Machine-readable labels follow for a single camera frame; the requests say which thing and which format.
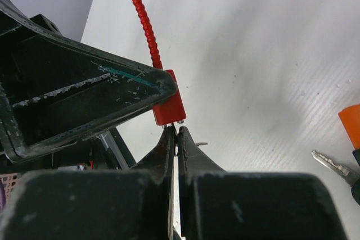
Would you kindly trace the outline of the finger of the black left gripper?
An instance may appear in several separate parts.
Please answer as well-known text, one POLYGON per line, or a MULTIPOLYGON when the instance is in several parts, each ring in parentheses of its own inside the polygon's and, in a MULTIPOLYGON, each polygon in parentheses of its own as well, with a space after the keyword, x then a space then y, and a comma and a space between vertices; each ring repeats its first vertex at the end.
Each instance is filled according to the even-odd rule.
POLYGON ((60 151, 151 110, 165 76, 63 37, 1 0, 1 147, 13 163, 60 151))

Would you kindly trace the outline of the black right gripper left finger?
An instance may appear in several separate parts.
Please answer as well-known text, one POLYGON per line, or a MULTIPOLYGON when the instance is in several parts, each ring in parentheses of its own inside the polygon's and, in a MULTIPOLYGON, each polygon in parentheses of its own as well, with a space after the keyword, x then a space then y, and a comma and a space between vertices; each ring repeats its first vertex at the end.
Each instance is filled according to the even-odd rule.
POLYGON ((173 161, 177 133, 125 170, 25 174, 1 214, 2 239, 176 239, 173 161))

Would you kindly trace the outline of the black headed key pair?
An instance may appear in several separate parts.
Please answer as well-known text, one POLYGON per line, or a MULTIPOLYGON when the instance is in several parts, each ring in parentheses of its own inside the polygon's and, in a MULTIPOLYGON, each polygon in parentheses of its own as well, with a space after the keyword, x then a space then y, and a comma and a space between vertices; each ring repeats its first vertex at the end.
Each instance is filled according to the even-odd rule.
POLYGON ((346 167, 345 165, 336 164, 331 158, 313 150, 312 157, 320 164, 335 172, 338 176, 343 178, 350 186, 350 191, 353 199, 359 205, 359 173, 346 167))

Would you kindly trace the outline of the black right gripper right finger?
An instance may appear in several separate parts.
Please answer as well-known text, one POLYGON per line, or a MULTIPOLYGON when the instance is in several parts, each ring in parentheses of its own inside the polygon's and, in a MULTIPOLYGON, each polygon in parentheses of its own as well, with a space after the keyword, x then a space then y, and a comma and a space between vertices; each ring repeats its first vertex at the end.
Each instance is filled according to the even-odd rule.
POLYGON ((325 185, 304 173, 227 172, 181 127, 181 233, 186 239, 346 239, 325 185))

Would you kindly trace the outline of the red cable padlock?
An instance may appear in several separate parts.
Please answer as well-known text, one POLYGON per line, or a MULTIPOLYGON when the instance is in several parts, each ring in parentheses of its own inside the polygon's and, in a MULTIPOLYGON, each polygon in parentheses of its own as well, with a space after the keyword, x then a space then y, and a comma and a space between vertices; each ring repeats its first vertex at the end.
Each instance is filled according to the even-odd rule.
POLYGON ((155 87, 163 96, 152 108, 155 122, 158 126, 167 127, 174 123, 183 123, 186 112, 179 92, 177 79, 172 69, 164 70, 158 43, 142 0, 131 0, 141 22, 147 45, 151 55, 152 66, 165 76, 155 87))

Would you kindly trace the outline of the orange black small padlock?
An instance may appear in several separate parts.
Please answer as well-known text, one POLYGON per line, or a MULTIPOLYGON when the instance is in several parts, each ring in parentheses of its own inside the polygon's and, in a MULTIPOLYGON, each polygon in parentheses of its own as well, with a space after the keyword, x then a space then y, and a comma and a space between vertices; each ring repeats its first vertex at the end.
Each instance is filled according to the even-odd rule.
POLYGON ((354 147, 353 156, 359 164, 359 105, 343 109, 338 116, 354 147))

